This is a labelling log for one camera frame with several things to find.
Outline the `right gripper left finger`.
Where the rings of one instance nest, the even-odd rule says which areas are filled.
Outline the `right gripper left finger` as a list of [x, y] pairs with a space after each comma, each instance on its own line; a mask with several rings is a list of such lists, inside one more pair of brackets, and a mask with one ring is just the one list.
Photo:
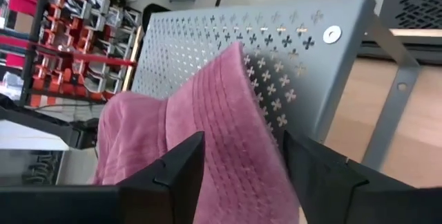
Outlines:
[[204, 132], [198, 131], [118, 183], [125, 224], [192, 224], [204, 175]]

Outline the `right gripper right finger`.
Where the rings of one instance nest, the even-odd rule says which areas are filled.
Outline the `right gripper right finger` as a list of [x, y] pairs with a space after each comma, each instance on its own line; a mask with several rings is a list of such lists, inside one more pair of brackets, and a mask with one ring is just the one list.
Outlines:
[[394, 192], [412, 186], [285, 131], [282, 153], [308, 223], [392, 223]]

